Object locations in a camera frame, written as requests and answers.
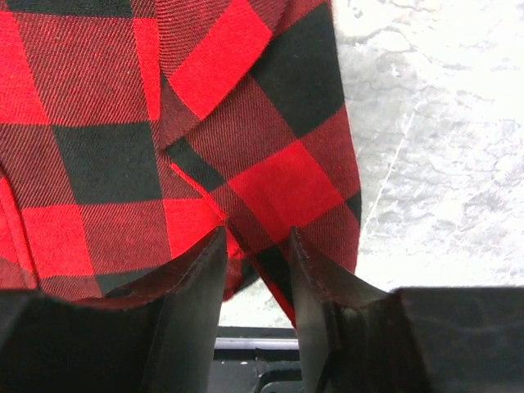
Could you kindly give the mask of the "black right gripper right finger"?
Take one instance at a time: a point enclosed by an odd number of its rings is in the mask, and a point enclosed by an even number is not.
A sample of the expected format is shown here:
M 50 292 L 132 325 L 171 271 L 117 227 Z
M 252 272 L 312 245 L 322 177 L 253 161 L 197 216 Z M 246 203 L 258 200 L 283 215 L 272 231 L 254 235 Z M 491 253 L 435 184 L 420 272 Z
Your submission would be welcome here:
M 290 236 L 308 392 L 520 392 L 521 287 L 381 291 Z

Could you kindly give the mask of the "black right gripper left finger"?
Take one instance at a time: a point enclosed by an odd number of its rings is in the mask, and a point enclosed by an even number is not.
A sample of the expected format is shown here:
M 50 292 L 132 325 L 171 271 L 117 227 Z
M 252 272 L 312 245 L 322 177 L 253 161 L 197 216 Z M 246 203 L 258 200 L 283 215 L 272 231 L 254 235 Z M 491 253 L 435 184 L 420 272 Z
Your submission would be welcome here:
M 2 391 L 206 391 L 226 267 L 217 228 L 103 298 L 3 291 Z

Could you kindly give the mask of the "red black plaid shirt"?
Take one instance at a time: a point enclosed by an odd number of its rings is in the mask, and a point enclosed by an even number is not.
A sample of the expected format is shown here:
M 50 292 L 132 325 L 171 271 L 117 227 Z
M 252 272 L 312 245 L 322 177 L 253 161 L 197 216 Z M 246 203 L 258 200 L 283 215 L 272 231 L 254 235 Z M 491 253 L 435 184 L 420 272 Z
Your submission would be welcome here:
M 227 229 L 293 318 L 288 236 L 356 266 L 328 1 L 4 1 L 1 285 L 103 296 Z

